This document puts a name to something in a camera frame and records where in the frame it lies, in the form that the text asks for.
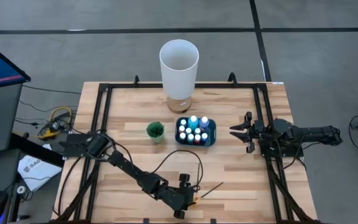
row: black metal frame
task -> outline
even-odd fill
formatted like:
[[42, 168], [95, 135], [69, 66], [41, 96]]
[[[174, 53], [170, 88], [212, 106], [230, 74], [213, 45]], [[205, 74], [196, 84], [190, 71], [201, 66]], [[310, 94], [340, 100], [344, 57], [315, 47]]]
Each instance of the black metal frame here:
[[[91, 131], [96, 131], [96, 125], [98, 123], [98, 115], [99, 115], [99, 111], [100, 111], [100, 105], [102, 103], [101, 102], [102, 95], [104, 92], [106, 92], [107, 97], [106, 97], [106, 101], [104, 102], [104, 111], [103, 111], [102, 123], [101, 123], [101, 129], [100, 129], [101, 132], [106, 132], [107, 122], [108, 122], [108, 114], [109, 114], [109, 106], [110, 106], [110, 102], [111, 102], [111, 95], [112, 95], [113, 89], [115, 89], [115, 88], [162, 88], [162, 83], [139, 83], [139, 77], [136, 76], [134, 83], [101, 83], [101, 84], [99, 84], [98, 96], [96, 98], [93, 120], [91, 123]], [[262, 107], [260, 105], [260, 97], [259, 97], [259, 91], [261, 91], [263, 94], [264, 103], [265, 103], [265, 107], [266, 107], [266, 111], [267, 111], [268, 123], [269, 124], [273, 123], [273, 114], [272, 114], [272, 109], [270, 107], [269, 94], [267, 91], [266, 83], [238, 83], [235, 74], [231, 73], [227, 83], [196, 83], [195, 88], [251, 88], [254, 91], [255, 107], [257, 110], [258, 119], [263, 121]], [[280, 211], [280, 205], [279, 205], [276, 185], [279, 188], [279, 190], [282, 191], [282, 193], [284, 194], [285, 199], [289, 198], [289, 201], [285, 200], [285, 208], [287, 211], [287, 217], [288, 217], [288, 220], [294, 220], [292, 208], [294, 209], [294, 211], [296, 213], [297, 213], [297, 211], [299, 211], [300, 208], [288, 192], [287, 182], [285, 179], [285, 173], [284, 173], [284, 169], [283, 169], [282, 158], [275, 157], [275, 159], [277, 161], [278, 173], [280, 176], [280, 178], [279, 178], [280, 182], [278, 183], [277, 182], [278, 178], [274, 179], [274, 177], [276, 177], [277, 175], [273, 169], [273, 164], [272, 164], [272, 160], [270, 157], [271, 155], [262, 155], [262, 156], [265, 157], [265, 161], [266, 161], [266, 165], [267, 165], [267, 172], [269, 174], [269, 185], [270, 185], [270, 191], [272, 194], [272, 203], [273, 203], [276, 222], [283, 221], [282, 214]], [[88, 175], [89, 167], [90, 167], [90, 159], [86, 158], [85, 164], [83, 167], [82, 176], [81, 176], [80, 188], [82, 188], [84, 186], [84, 182]], [[95, 161], [93, 169], [97, 169], [97, 172], [98, 172], [99, 167], [100, 167], [100, 162]], [[92, 186], [91, 186], [91, 192], [90, 192], [89, 199], [88, 199], [88, 208], [86, 211], [86, 219], [87, 220], [91, 220], [91, 217], [92, 217], [97, 182], [98, 182], [98, 180], [97, 180], [97, 178], [95, 178], [95, 180], [93, 181]], [[81, 202], [78, 204], [78, 206], [75, 210], [74, 220], [80, 219], [80, 213], [81, 213]]]

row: white cylinder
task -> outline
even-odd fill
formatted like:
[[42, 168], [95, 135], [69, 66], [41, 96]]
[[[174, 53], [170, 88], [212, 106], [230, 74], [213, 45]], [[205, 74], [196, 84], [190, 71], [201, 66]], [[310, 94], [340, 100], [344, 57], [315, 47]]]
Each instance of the white cylinder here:
[[171, 40], [160, 50], [162, 85], [174, 100], [191, 96], [196, 83], [199, 53], [187, 40]]

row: white bottle cap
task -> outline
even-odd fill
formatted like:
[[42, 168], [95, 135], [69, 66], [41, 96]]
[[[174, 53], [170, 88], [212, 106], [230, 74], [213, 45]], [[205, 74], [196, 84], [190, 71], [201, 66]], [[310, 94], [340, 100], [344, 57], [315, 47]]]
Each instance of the white bottle cap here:
[[194, 135], [193, 135], [193, 134], [187, 135], [187, 140], [192, 141], [193, 139], [194, 139]]
[[204, 116], [204, 117], [201, 119], [201, 122], [204, 123], [204, 124], [207, 123], [207, 122], [208, 122], [208, 118]]
[[208, 138], [208, 134], [207, 134], [207, 133], [203, 133], [203, 134], [201, 135], [201, 138], [202, 138], [203, 140], [207, 139], [207, 138]]
[[196, 121], [197, 121], [197, 117], [194, 116], [194, 115], [191, 116], [191, 117], [190, 117], [190, 121], [191, 121], [191, 122], [196, 122]]
[[186, 134], [185, 133], [180, 133], [179, 137], [180, 137], [180, 139], [185, 140], [186, 139]]

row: wooden base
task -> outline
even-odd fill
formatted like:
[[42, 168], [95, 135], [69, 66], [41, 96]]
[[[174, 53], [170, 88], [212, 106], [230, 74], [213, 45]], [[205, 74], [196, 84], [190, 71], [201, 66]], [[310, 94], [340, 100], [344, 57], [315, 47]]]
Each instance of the wooden base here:
[[167, 97], [167, 105], [168, 108], [174, 113], [184, 113], [191, 106], [191, 97], [189, 96], [184, 100], [174, 100]]

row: small bottle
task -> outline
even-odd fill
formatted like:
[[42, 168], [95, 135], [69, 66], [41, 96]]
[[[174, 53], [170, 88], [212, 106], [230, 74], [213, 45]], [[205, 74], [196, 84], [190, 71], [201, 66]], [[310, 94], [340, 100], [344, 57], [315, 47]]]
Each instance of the small bottle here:
[[201, 119], [200, 119], [200, 121], [199, 121], [199, 126], [201, 127], [201, 128], [204, 128], [204, 129], [206, 129], [207, 127], [208, 127], [208, 125], [209, 125], [209, 119], [207, 118], [207, 117], [202, 117]]
[[179, 134], [179, 138], [180, 138], [180, 141], [186, 141], [186, 134], [185, 133], [180, 133]]
[[186, 126], [186, 119], [182, 119], [181, 121], [180, 121], [180, 125], [182, 125], [182, 126]]
[[194, 136], [194, 143], [199, 144], [201, 140], [201, 136], [199, 134], [196, 134]]
[[201, 142], [206, 142], [206, 140], [208, 139], [208, 134], [207, 133], [203, 133], [201, 135]]
[[182, 125], [182, 126], [179, 126], [179, 133], [184, 133], [185, 132], [185, 127]]
[[196, 116], [189, 117], [189, 120], [187, 122], [187, 126], [191, 128], [192, 130], [196, 129], [198, 127], [198, 118]]
[[201, 129], [200, 128], [194, 129], [194, 134], [201, 134]]
[[194, 140], [194, 135], [193, 135], [193, 134], [187, 135], [187, 142], [188, 142], [188, 143], [192, 143], [193, 140]]
[[191, 128], [186, 128], [186, 134], [191, 134]]

